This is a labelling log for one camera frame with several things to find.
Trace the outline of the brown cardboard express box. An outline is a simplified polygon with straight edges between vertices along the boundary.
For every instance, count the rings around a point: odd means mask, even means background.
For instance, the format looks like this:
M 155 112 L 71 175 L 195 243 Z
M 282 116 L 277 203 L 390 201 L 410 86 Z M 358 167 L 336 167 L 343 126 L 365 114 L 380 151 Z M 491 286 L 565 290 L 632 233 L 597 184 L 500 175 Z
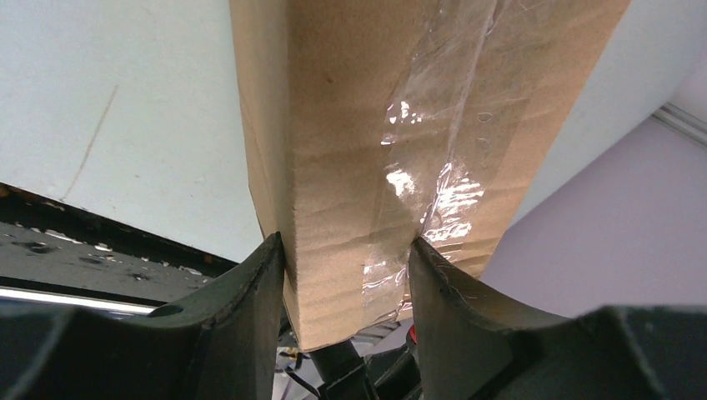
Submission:
M 248 165 L 312 351 L 408 318 L 412 241 L 478 277 L 627 1 L 233 1 Z

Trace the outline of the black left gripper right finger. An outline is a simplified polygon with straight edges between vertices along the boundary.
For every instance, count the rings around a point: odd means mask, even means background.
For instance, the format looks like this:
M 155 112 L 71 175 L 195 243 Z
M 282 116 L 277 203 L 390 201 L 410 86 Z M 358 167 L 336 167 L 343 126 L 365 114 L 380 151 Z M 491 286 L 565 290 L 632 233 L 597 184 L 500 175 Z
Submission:
M 413 242 L 427 399 L 703 399 L 703 306 L 603 306 L 574 318 L 493 289 Z

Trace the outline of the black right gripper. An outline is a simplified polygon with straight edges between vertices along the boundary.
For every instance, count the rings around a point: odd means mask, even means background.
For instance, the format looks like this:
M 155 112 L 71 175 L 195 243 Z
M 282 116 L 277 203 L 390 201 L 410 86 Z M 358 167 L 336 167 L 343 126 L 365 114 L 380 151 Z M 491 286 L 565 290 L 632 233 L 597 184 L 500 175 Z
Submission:
M 321 399 L 421 399 L 423 389 L 416 347 L 400 347 L 361 356 L 350 341 L 309 354 L 323 383 Z

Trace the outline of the red black utility knife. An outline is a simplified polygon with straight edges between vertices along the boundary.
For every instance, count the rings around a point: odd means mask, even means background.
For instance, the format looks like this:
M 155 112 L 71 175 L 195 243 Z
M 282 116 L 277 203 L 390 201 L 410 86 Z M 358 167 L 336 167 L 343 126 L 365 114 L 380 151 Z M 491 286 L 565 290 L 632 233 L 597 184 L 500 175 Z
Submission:
M 411 348 L 417 346 L 417 335 L 416 335 L 414 324 L 412 324 L 407 331 L 406 343 Z

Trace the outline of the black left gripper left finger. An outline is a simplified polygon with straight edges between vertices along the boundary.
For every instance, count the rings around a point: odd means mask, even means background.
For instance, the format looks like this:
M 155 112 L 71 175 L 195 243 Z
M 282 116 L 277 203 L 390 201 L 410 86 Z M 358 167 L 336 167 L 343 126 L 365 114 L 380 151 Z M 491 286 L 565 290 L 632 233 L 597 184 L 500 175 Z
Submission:
M 1 310 L 4 399 L 269 399 L 280 329 L 281 237 L 148 315 Z

